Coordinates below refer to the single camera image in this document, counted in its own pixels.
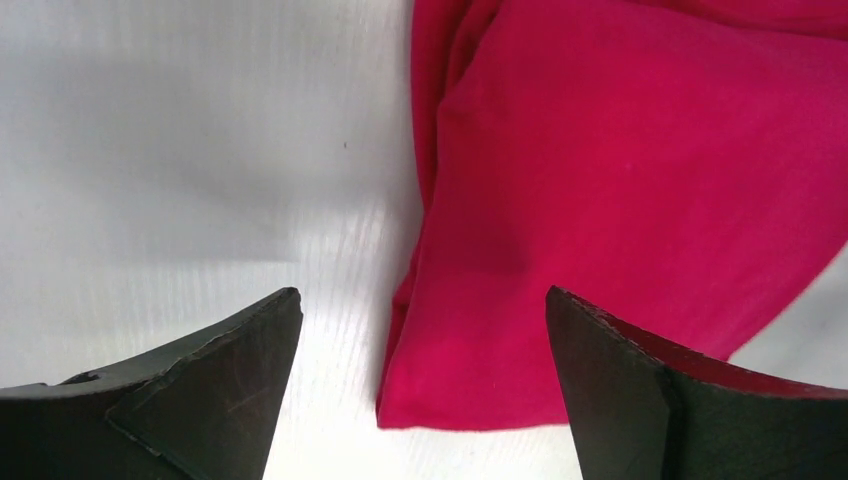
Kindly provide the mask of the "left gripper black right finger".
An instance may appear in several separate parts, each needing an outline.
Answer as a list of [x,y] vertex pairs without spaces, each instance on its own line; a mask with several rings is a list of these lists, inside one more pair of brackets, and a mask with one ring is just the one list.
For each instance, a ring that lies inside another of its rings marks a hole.
[[586,479],[843,479],[847,393],[707,357],[558,287],[546,321]]

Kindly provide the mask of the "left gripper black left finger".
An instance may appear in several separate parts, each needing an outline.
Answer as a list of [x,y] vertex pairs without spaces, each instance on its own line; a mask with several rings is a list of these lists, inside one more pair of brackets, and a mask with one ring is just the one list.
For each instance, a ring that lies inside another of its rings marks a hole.
[[145,353],[1,392],[5,479],[260,479],[303,322],[284,288]]

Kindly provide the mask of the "crimson red t shirt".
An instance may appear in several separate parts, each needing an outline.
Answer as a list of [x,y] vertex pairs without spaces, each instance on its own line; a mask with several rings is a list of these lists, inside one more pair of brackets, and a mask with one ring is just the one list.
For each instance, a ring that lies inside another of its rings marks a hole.
[[725,360],[847,241],[843,1],[417,1],[376,422],[567,419],[545,296]]

